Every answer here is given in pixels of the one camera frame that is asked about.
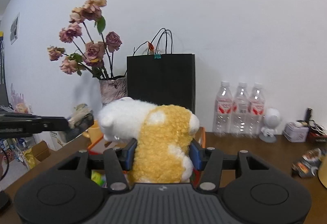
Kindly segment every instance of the black circular cover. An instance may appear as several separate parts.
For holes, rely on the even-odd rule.
[[[270,170],[232,181],[223,191],[223,201],[236,218],[251,224],[299,223],[311,207],[310,194],[301,184]]]
[[[22,186],[14,199],[19,216],[32,224],[72,224],[89,218],[102,204],[102,189],[72,171],[44,174]]]

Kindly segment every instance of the brown table top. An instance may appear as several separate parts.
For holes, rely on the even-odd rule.
[[[234,138],[234,137],[216,137],[212,133],[207,133],[207,146],[213,146],[223,150],[226,154],[236,154],[239,150],[245,149],[253,154],[263,158],[276,168],[289,174],[292,162],[301,155],[314,148],[309,143],[290,143],[283,136],[278,136],[275,144],[264,143],[259,139],[250,138]],[[56,153],[42,161],[32,170],[28,171],[25,175],[10,185],[5,191],[13,199],[16,191],[25,182],[36,177],[39,173],[49,169],[56,163],[67,158],[74,152],[85,149],[90,144],[89,139],[85,137],[78,137]],[[223,187],[235,178],[234,171],[223,171],[221,184]],[[325,189],[319,182],[317,177],[310,179],[296,178],[303,184],[311,193],[312,207],[305,220],[305,224],[323,224],[327,223],[327,189]],[[0,224],[21,224],[13,205],[0,215]]]

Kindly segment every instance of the red and white bottle label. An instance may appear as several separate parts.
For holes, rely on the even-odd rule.
[[[233,103],[233,112],[245,114],[247,112],[247,103]]]
[[[264,104],[250,102],[248,111],[253,115],[262,115],[264,113]]]
[[[217,105],[217,112],[221,114],[229,114],[232,112],[232,102],[219,101]]]

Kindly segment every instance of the plastic bottle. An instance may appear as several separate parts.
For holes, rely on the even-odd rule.
[[[229,82],[221,82],[221,87],[215,102],[215,119],[213,131],[217,136],[229,132],[229,122],[232,112],[233,97],[229,89]]]
[[[246,115],[249,105],[249,95],[246,91],[246,87],[247,83],[238,83],[238,88],[234,97],[231,133],[235,136],[243,136],[246,133]]]
[[[255,83],[249,98],[247,122],[247,134],[250,137],[257,137],[262,115],[264,113],[264,96],[262,94],[262,84]]]

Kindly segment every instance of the floor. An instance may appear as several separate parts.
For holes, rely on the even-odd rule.
[[[2,162],[3,170],[7,168],[7,163]],[[0,181],[0,190],[6,189],[14,181],[18,180],[27,172],[27,168],[22,164],[22,162],[13,160],[9,163],[9,170],[7,175]]]

